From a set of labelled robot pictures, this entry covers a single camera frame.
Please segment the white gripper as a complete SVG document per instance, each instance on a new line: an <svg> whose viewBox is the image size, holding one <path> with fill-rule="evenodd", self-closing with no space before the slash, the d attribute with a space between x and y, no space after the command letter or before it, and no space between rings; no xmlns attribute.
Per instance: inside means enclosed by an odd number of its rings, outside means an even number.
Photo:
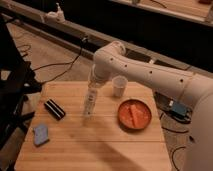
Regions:
<svg viewBox="0 0 213 171"><path fill-rule="evenodd" d="M93 65L88 77L88 86L100 88L106 84L109 79L109 72L103 70L97 65Z"/></svg>

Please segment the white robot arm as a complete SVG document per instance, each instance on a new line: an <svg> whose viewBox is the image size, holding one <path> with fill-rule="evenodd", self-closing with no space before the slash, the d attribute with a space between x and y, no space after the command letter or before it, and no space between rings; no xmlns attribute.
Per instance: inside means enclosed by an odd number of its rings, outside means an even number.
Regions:
<svg viewBox="0 0 213 171"><path fill-rule="evenodd" d="M113 41L93 55L89 80L104 85L112 73L123 75L192 109L183 171L213 171L213 78L125 57Z"/></svg>

